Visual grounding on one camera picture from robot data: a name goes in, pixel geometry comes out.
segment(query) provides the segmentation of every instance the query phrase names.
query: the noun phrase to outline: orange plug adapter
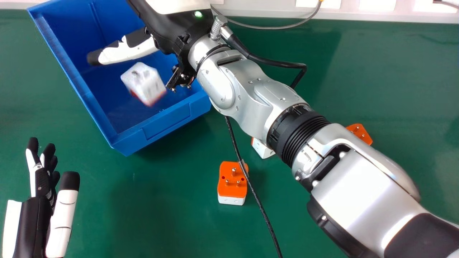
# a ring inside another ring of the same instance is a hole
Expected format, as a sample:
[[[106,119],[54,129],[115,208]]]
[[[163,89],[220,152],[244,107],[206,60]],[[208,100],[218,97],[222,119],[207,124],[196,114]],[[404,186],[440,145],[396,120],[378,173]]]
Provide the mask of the orange plug adapter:
[[[244,163],[247,173],[249,167]],[[217,185],[218,202],[242,205],[247,196],[247,180],[238,162],[223,161]]]
[[[361,123],[351,124],[346,127],[346,129],[351,131],[351,133],[364,141],[366,144],[371,145],[373,143],[373,139],[371,139],[370,135],[367,133],[367,130],[365,130]]]

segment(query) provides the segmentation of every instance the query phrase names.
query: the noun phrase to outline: blue plastic container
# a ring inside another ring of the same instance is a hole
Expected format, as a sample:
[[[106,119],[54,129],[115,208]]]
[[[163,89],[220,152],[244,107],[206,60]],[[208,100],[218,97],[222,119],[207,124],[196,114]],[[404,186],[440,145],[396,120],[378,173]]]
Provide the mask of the blue plastic container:
[[[177,64],[174,55],[156,52],[120,64],[87,64],[88,52],[144,26],[125,0],[53,0],[28,11],[105,139],[122,154],[130,155],[209,111],[209,98],[198,82],[192,90],[168,90],[151,108],[126,90],[120,76],[136,62],[158,69],[166,83]]]

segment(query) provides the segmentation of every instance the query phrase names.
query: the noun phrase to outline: green indicator light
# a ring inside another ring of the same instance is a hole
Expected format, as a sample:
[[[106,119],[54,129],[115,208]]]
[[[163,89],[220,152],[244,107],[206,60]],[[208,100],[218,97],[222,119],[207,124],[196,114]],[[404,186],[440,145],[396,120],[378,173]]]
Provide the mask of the green indicator light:
[[[202,17],[202,12],[196,11],[195,12],[195,16],[198,17],[198,18],[201,18]]]

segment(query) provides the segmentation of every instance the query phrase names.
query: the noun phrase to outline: white wall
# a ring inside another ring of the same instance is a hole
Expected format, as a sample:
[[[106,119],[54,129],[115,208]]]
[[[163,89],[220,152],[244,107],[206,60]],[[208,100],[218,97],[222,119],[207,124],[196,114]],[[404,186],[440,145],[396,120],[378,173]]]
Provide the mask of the white wall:
[[[0,9],[26,9],[47,0],[0,0]],[[223,14],[253,17],[307,16],[317,0],[211,0]],[[459,0],[448,0],[459,4]],[[459,23],[457,10],[432,0],[324,0],[317,19]]]

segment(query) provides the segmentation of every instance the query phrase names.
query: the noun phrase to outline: orange and white power adapter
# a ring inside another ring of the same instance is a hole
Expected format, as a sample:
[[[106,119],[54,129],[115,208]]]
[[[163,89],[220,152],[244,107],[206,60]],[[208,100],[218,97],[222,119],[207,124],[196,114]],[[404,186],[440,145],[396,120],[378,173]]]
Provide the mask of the orange and white power adapter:
[[[249,167],[244,163],[247,173]],[[247,180],[238,162],[223,161],[217,185],[218,202],[242,205],[247,196]]]

